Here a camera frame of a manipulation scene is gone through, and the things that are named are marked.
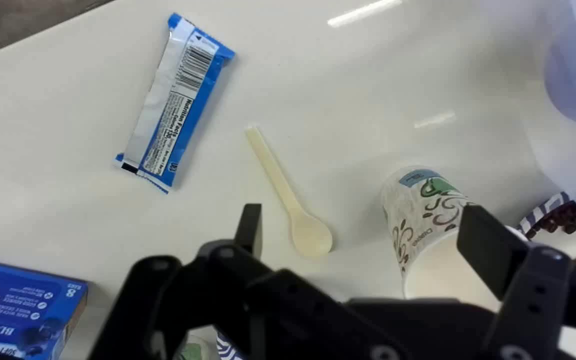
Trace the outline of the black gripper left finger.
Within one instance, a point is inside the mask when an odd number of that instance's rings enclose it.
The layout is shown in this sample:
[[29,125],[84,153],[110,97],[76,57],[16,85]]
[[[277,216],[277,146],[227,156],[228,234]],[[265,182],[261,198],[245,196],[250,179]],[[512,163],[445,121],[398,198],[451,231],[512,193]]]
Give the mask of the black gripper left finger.
[[263,207],[246,204],[240,215],[234,243],[255,259],[263,254]]

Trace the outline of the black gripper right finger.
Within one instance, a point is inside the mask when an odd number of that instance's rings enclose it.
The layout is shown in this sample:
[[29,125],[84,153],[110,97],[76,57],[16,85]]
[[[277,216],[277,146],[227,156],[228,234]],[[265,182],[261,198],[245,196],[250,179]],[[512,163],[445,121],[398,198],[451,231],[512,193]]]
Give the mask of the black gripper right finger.
[[516,233],[476,204],[465,208],[456,248],[496,301],[505,298],[529,254]]

